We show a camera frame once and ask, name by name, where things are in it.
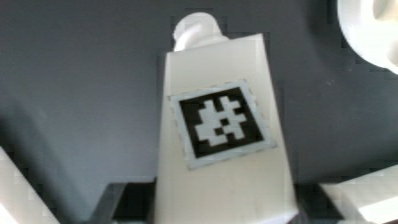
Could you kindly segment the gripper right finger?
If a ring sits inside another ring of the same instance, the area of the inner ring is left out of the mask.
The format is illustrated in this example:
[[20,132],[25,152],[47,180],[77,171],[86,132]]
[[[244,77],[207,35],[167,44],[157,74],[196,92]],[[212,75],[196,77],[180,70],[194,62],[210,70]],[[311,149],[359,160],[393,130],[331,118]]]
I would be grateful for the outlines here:
[[333,204],[326,190],[318,184],[297,184],[299,215],[292,224],[338,224],[343,215]]

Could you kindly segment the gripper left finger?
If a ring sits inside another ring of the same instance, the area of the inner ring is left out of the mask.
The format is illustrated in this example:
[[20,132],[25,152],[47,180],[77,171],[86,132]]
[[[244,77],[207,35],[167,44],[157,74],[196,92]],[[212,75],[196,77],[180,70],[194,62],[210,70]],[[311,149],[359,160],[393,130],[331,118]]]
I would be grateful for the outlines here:
[[155,183],[111,183],[84,224],[153,224]]

